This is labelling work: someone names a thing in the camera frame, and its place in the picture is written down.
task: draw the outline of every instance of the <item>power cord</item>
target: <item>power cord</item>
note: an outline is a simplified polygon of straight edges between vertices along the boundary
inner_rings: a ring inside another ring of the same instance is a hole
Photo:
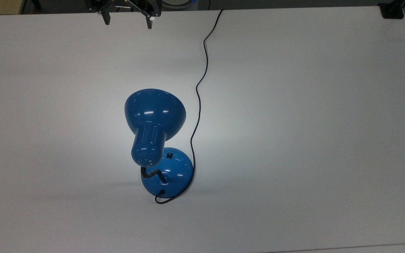
[[[225,9],[222,9],[220,11],[220,13],[218,14],[217,20],[215,21],[215,25],[212,28],[212,31],[210,31],[209,35],[207,35],[207,37],[204,39],[204,41],[202,42],[202,44],[204,45],[204,53],[206,53],[206,70],[204,70],[204,75],[202,75],[201,80],[199,80],[198,84],[195,87],[196,90],[196,95],[198,96],[198,104],[199,104],[199,110],[198,110],[198,121],[196,121],[196,126],[195,126],[195,130],[193,130],[193,134],[190,138],[190,146],[192,147],[192,154],[193,154],[193,169],[196,170],[196,158],[195,158],[195,150],[193,149],[193,137],[195,136],[196,130],[198,129],[198,125],[199,125],[199,121],[201,119],[201,96],[199,95],[199,91],[198,91],[198,87],[199,84],[203,81],[204,77],[206,77],[207,74],[207,69],[209,68],[209,55],[207,54],[207,45],[206,45],[206,41],[207,39],[210,37],[210,35],[212,34],[212,32],[215,30],[215,27],[217,27],[218,24],[218,20],[220,19],[221,13],[224,11]],[[195,177],[195,173],[193,172],[193,176],[192,179],[190,180],[190,182],[187,184],[187,186],[185,186],[185,188],[176,196],[171,197],[163,202],[159,202],[157,201],[157,198],[160,197],[161,195],[163,195],[165,193],[164,190],[161,190],[157,195],[156,198],[154,199],[156,201],[157,204],[165,204],[170,202],[171,200],[174,200],[175,198],[179,197],[181,194],[183,194],[192,184],[193,182],[193,178]]]

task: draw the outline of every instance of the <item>blue lamp shade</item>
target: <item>blue lamp shade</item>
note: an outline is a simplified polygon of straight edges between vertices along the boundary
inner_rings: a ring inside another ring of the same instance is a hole
[[[165,141],[175,136],[185,122],[185,108],[166,91],[145,89],[126,100],[127,124],[135,134],[132,159],[141,167],[152,167],[162,160]]]

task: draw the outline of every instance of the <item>white tabletop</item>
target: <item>white tabletop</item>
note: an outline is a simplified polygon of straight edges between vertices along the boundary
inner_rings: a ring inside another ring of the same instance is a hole
[[[257,253],[405,243],[405,19],[235,10],[209,39],[196,176],[157,205],[133,92],[187,110],[218,11],[0,16],[0,253]]]

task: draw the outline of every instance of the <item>blue lamp base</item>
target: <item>blue lamp base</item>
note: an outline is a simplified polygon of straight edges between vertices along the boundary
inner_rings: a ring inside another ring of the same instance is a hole
[[[158,176],[152,178],[143,178],[143,186],[152,195],[157,196],[161,190],[165,193],[160,197],[169,199],[179,195],[191,183],[194,173],[193,164],[188,156],[175,148],[164,148],[161,161],[152,167],[146,169],[146,173],[153,170],[160,170],[166,179],[166,183],[162,183]]]

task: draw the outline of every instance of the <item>desk lamp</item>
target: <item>desk lamp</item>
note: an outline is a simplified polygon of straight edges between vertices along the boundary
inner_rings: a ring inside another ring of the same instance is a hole
[[[124,109],[127,124],[135,134],[132,159],[140,165],[146,190],[156,199],[177,197],[188,188],[194,173],[184,152],[164,148],[165,141],[185,122],[182,102],[166,91],[145,89],[129,96]]]

